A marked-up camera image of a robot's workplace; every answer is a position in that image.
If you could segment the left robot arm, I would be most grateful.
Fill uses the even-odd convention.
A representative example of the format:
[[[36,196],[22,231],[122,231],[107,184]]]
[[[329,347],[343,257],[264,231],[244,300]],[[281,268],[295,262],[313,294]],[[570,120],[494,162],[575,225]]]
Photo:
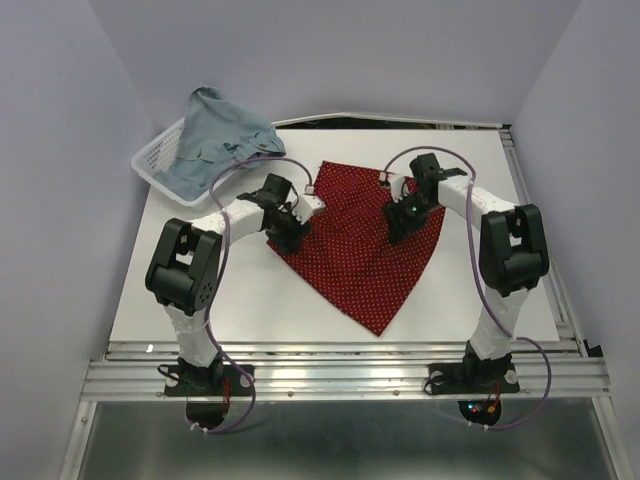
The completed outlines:
[[[228,206],[191,222],[168,220],[145,277],[146,289],[169,316],[179,347],[175,364],[158,367],[170,397],[213,395],[231,375],[224,355],[210,339],[207,312],[221,283],[230,246],[265,233],[284,253],[293,253],[311,230],[324,202],[309,185],[294,201],[293,185],[269,174],[263,186],[242,193]]]

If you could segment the red polka dot skirt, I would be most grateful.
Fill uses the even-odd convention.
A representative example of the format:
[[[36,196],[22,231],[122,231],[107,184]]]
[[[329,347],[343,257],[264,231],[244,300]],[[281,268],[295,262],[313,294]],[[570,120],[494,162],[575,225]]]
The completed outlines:
[[[417,285],[433,256],[445,209],[396,245],[383,207],[391,200],[371,168],[323,162],[315,193],[326,205],[311,219],[298,250],[269,247],[331,305],[381,335]]]

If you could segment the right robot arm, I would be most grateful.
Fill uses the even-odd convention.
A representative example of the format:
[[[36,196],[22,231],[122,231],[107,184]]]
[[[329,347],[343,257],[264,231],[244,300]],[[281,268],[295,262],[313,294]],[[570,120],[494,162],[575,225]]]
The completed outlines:
[[[431,364],[425,391],[429,395],[484,393],[503,387],[518,391],[511,343],[529,293],[548,274],[549,253],[540,209],[516,205],[477,186],[471,163],[445,168],[437,147],[415,147],[408,178],[384,168],[381,187],[391,199],[383,212],[389,241],[397,245],[424,227],[440,208],[464,219],[472,274],[482,308],[477,326],[458,363]]]

